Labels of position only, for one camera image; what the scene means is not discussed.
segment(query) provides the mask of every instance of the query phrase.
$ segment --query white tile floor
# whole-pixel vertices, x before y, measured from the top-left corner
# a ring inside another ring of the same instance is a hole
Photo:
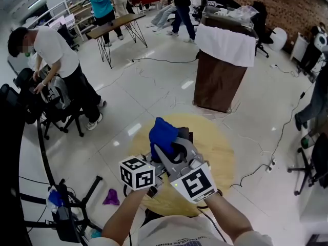
[[[255,66],[248,68],[242,80],[232,103],[235,113],[227,116],[195,107],[192,99],[198,61],[171,64],[143,60],[129,64],[129,59],[141,57],[179,62],[195,58],[197,46],[182,42],[188,37],[185,26],[181,27],[179,37],[167,36],[169,28],[157,33],[145,28],[154,13],[156,11],[149,12],[139,21],[148,48],[140,41],[135,44],[126,30],[123,30],[123,41],[119,41],[114,32],[110,33],[113,69],[107,62],[101,61],[96,41],[89,40],[81,45],[78,54],[83,72],[107,101],[102,111],[104,118],[94,131],[83,129],[84,138],[79,137],[73,123],[68,134],[51,128],[50,140],[46,141],[56,181],[65,178],[78,197],[86,194],[96,175],[104,178],[88,206],[91,219],[102,226],[117,209],[116,206],[102,205],[108,189],[116,189],[119,199],[124,199],[122,185],[117,180],[117,165],[126,157],[135,135],[129,134],[129,129],[156,116],[174,112],[203,115],[214,121],[230,141],[236,160],[234,179],[238,183],[242,176],[253,172],[261,163],[269,162],[282,125],[290,119],[300,94],[311,86],[302,74],[295,78],[271,69],[270,64],[278,64],[284,71],[296,70],[296,67],[289,61],[288,55],[267,48],[270,58],[265,58],[259,51]],[[182,85],[187,82],[190,85],[184,89]],[[309,102],[312,89],[301,100],[298,111]],[[82,117],[81,123],[85,124],[86,119]],[[299,222],[301,197],[293,194],[298,175],[286,172],[288,166],[296,163],[296,148],[304,134],[296,130],[294,121],[288,124],[275,154],[277,165],[273,171],[268,174],[263,167],[246,178],[242,188],[233,187],[225,194],[246,214],[254,229],[270,235],[276,246],[304,245],[311,234]],[[144,215],[140,208],[131,229],[134,243]],[[38,238],[38,242],[39,232],[34,229],[30,233],[31,237]]]

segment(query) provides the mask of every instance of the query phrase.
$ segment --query purple cloth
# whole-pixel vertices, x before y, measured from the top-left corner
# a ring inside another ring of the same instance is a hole
[[[103,205],[107,204],[113,204],[113,205],[119,205],[119,200],[117,197],[117,191],[114,189],[109,189],[108,195],[103,201]]]
[[[167,123],[161,117],[157,117],[155,125],[149,132],[150,151],[153,159],[159,159],[154,144],[158,145],[167,154],[174,154],[174,149],[171,143],[175,141],[178,136],[178,129],[171,124]]]

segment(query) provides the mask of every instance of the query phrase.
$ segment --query brick wall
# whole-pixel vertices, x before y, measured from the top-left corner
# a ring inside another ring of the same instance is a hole
[[[328,27],[328,2],[324,0],[235,0],[241,5],[261,1],[266,5],[270,28],[280,27],[295,41],[297,33],[308,36],[312,26],[324,22]]]

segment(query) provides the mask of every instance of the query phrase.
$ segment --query blue shirt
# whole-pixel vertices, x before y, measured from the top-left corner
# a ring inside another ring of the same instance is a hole
[[[96,18],[104,17],[113,10],[110,0],[90,0],[90,2]]]

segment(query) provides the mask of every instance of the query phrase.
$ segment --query white towel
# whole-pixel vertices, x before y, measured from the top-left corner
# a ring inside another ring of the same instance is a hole
[[[254,66],[254,37],[200,24],[195,43],[201,51],[219,60],[240,67]]]

